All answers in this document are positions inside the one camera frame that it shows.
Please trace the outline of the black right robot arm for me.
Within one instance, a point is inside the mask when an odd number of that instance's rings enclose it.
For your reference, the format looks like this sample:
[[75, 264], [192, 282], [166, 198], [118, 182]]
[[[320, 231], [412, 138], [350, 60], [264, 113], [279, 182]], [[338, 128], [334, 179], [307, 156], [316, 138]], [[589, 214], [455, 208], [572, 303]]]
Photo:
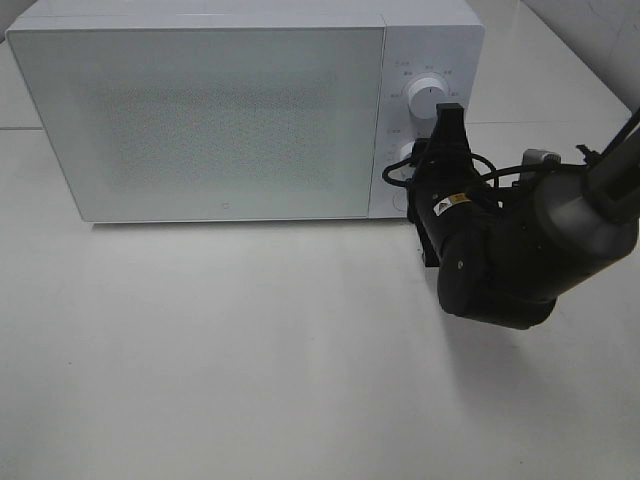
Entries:
[[629, 255], [639, 239], [639, 120], [630, 118], [580, 165], [529, 153], [509, 169], [479, 173], [464, 110], [441, 104], [430, 137], [413, 147], [409, 221], [426, 266], [437, 271], [441, 308], [525, 330], [544, 322], [560, 295]]

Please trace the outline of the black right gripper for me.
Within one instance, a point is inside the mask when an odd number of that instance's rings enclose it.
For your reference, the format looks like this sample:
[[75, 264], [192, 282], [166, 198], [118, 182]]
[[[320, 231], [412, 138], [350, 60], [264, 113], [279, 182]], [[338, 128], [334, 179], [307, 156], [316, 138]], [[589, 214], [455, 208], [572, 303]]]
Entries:
[[476, 162], [496, 167], [471, 152], [465, 127], [465, 110], [458, 103], [436, 105], [436, 123], [427, 149], [414, 150], [409, 164], [413, 175], [406, 181], [408, 220], [416, 227], [427, 268], [439, 268], [441, 250], [458, 234], [484, 230], [495, 220], [497, 189], [486, 183]]

